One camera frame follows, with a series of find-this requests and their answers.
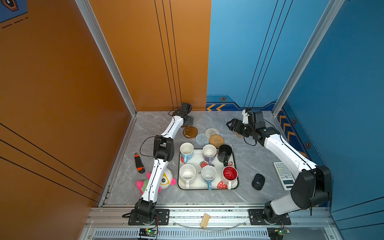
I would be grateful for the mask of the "dark brown glossy coaster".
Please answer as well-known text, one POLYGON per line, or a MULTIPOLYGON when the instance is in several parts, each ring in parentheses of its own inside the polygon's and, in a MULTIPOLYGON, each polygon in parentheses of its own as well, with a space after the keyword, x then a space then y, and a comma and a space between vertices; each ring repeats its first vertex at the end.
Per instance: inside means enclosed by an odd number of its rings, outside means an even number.
POLYGON ((183 130, 183 135, 187 139, 195 138, 198 135, 198 133, 199 133, 198 129, 196 127, 193 127, 193 126, 187 126, 183 130))

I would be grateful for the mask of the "blue woven round coaster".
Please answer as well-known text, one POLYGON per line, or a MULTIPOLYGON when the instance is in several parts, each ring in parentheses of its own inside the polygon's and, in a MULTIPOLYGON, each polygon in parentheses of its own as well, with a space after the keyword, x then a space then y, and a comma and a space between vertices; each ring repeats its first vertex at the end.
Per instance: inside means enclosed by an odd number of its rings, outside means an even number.
POLYGON ((209 138, 204 133, 198 134, 195 137, 195 141, 199 146, 205 146, 209 144, 209 138))

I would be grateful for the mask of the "tan rattan round coaster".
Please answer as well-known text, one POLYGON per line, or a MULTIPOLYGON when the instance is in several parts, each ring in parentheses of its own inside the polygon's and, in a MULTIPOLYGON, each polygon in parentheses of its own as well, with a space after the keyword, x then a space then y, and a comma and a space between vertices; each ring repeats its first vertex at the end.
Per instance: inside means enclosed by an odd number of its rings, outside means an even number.
POLYGON ((219 149, 222 145, 225 144, 225 139, 221 135, 215 134, 210 137, 209 142, 210 145, 213 145, 219 149))

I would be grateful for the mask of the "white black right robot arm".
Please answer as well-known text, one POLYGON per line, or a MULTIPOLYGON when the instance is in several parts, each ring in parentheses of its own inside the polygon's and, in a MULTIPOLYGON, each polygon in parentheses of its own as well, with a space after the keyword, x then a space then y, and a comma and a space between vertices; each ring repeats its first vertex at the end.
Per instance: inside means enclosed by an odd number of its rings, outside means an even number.
POLYGON ((232 119, 226 125, 230 131, 252 137, 271 151, 295 178, 287 195, 265 203, 263 219, 266 223, 279 223, 287 213, 311 209, 332 200, 331 170, 305 158, 283 139, 276 128, 266 127, 264 121, 250 125, 238 119, 232 119))

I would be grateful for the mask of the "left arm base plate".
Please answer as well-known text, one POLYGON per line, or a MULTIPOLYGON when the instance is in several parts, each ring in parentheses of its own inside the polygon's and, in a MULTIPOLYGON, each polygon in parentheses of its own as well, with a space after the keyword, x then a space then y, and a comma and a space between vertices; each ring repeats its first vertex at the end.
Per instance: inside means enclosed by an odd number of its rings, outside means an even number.
POLYGON ((143 225, 160 225, 167 226, 170 219, 169 209, 155 209, 155 216, 152 220, 140 216, 132 210, 128 221, 129 226, 143 226, 143 225))

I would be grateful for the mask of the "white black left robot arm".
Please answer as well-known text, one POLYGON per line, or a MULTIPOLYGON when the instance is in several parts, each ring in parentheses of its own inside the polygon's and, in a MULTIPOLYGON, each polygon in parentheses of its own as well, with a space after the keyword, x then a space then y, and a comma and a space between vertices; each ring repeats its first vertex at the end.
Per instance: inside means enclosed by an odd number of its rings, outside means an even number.
POLYGON ((155 136, 153 150, 154 166, 142 197, 135 204, 134 210, 131 211, 131 217, 134 220, 145 225, 149 225, 155 220, 161 179, 175 154, 174 138, 183 125, 192 126, 193 121, 194 118, 189 115, 184 117, 173 116, 164 132, 161 135, 155 136))

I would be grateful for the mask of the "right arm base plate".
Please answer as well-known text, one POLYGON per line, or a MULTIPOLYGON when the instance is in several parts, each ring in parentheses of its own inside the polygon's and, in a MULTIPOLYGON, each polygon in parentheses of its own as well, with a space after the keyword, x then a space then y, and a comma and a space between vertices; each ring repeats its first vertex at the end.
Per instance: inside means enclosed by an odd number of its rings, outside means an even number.
POLYGON ((276 215, 270 209, 249 209, 249 220, 251 225, 291 225, 291 218, 288 214, 276 215))

